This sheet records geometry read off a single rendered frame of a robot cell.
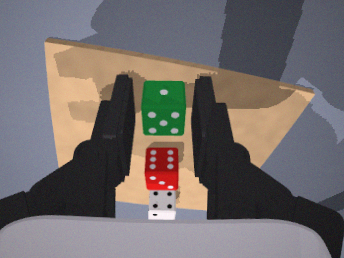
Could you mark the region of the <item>tan mat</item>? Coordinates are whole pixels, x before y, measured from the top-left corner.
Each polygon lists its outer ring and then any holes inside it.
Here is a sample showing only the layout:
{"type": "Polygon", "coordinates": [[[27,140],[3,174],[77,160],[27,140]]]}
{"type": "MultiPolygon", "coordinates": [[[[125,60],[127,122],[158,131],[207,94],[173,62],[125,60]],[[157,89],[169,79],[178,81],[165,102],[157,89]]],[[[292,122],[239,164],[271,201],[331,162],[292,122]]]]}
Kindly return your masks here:
{"type": "Polygon", "coordinates": [[[145,181],[147,148],[177,148],[176,208],[207,210],[207,188],[194,174],[191,114],[195,79],[210,76],[216,103],[226,103],[234,142],[246,147],[260,168],[315,95],[312,89],[217,67],[128,50],[47,38],[46,69],[53,132],[61,167],[78,144],[91,138],[101,100],[110,100],[117,75],[133,79],[136,127],[129,176],[116,187],[116,201],[149,205],[145,181]],[[145,136],[144,82],[183,81],[182,136],[145,136]]]}

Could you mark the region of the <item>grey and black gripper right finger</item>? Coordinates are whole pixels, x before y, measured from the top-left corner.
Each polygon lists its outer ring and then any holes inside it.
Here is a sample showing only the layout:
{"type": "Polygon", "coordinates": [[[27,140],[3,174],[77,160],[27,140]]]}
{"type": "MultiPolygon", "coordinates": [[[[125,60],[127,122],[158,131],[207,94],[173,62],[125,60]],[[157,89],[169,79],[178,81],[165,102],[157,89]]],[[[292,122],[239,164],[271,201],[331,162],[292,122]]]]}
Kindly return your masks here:
{"type": "Polygon", "coordinates": [[[210,76],[195,79],[191,131],[194,174],[208,189],[207,220],[296,222],[316,231],[332,258],[341,257],[343,217],[335,210],[293,196],[288,188],[251,163],[249,151],[234,142],[227,105],[216,103],[210,76]]]}

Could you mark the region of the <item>red die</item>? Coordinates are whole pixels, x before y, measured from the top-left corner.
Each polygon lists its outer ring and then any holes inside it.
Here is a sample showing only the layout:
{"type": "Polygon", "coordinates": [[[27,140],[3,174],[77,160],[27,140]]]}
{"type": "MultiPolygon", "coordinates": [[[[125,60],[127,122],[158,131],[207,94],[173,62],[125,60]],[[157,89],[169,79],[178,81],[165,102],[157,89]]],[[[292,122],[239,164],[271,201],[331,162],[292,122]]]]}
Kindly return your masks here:
{"type": "Polygon", "coordinates": [[[148,190],[177,190],[179,183],[177,148],[147,148],[145,181],[148,190]]]}

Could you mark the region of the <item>white die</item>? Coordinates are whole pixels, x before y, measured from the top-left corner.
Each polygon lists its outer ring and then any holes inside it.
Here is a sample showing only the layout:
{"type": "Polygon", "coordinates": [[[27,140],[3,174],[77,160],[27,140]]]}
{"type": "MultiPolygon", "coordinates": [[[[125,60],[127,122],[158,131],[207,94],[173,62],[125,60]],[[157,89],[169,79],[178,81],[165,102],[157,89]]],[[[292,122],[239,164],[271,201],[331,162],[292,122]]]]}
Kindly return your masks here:
{"type": "Polygon", "coordinates": [[[175,219],[176,191],[150,190],[149,219],[175,219]]]}

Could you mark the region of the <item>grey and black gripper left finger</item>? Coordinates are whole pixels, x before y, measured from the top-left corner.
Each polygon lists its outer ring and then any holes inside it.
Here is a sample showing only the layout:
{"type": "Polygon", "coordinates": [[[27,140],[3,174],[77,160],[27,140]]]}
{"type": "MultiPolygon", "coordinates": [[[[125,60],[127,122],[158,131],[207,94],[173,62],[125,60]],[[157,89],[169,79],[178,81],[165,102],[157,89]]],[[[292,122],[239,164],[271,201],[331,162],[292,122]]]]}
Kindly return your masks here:
{"type": "Polygon", "coordinates": [[[0,199],[0,230],[40,215],[115,218],[116,187],[130,173],[135,122],[133,79],[117,75],[111,100],[100,102],[91,139],[77,145],[73,159],[28,192],[0,199]]]}

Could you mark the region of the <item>green die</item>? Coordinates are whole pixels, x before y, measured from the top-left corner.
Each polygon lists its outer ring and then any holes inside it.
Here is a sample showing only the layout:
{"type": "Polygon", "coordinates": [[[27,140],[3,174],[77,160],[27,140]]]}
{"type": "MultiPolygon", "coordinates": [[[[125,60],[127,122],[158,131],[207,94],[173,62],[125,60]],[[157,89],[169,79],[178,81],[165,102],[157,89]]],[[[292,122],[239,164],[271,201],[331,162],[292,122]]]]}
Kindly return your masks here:
{"type": "Polygon", "coordinates": [[[184,135],[185,83],[146,80],[143,85],[141,113],[144,135],[184,135]]]}

